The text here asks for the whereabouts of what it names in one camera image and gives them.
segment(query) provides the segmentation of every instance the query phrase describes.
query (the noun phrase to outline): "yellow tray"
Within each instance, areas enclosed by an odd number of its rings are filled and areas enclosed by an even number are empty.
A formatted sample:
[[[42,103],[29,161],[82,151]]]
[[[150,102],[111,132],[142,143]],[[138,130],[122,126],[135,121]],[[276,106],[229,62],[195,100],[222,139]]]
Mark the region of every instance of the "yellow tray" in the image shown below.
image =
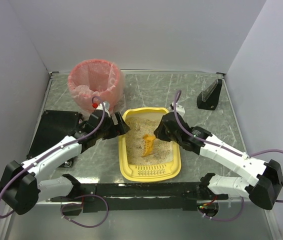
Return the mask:
[[[141,117],[151,120],[162,119],[168,110],[163,107],[141,107],[127,110],[122,116],[124,120],[134,117]],[[136,182],[157,182],[175,177],[182,167],[179,145],[172,144],[172,161],[155,165],[134,165],[129,164],[126,151],[126,137],[119,136],[119,165],[121,174],[130,181]]]

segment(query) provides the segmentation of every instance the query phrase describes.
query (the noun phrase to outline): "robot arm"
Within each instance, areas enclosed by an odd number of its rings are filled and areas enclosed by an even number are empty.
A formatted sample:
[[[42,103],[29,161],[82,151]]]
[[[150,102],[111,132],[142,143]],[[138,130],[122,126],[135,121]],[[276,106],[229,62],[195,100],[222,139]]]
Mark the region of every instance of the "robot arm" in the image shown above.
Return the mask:
[[[117,119],[117,124],[115,124],[106,109],[105,117],[98,130],[90,136],[84,137],[97,127],[102,120],[102,115],[103,110],[100,104],[87,121],[83,121],[52,148],[21,164],[16,161],[10,162],[0,180],[0,193],[12,178],[21,171],[25,171],[26,168],[29,169],[8,187],[3,193],[2,199],[17,214],[22,215],[32,209],[37,202],[57,196],[69,198],[78,196],[81,184],[73,176],[64,174],[56,179],[47,179],[58,166],[94,146],[97,140],[112,139],[130,130],[119,112],[115,113]]]
[[[278,162],[265,162],[249,157],[246,153],[224,143],[211,132],[199,126],[189,127],[180,114],[177,113],[177,116],[182,126],[194,137],[186,134],[178,125],[174,113],[169,112],[162,117],[154,131],[156,138],[167,142],[174,141],[186,151],[215,160],[240,176],[227,177],[208,173],[200,180],[204,186],[216,195],[248,197],[263,209],[273,208],[283,187],[283,174]]]

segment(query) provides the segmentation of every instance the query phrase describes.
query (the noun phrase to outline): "pink basket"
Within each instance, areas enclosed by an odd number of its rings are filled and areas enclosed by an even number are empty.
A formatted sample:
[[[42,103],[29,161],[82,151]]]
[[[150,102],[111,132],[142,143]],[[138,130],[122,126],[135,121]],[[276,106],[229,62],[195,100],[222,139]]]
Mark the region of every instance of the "pink basket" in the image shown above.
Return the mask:
[[[114,64],[102,59],[90,59],[77,64],[68,76],[69,92],[82,109],[92,113],[92,97],[100,96],[110,104],[109,112],[123,96],[125,75]]]

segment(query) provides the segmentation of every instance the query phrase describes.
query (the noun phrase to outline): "white backdrop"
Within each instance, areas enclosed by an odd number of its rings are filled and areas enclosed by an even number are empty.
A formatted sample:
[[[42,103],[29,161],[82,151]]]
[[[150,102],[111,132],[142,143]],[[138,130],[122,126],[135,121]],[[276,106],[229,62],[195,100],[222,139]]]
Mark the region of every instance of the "white backdrop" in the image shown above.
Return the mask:
[[[0,0],[0,180],[31,144],[49,74],[10,4]]]
[[[231,65],[226,82],[248,153],[283,149],[283,1],[268,0]],[[265,154],[280,162],[283,155]],[[279,195],[283,199],[283,189]],[[283,203],[275,204],[283,234]]]
[[[85,59],[122,69],[226,73],[265,0],[9,0],[49,71]]]

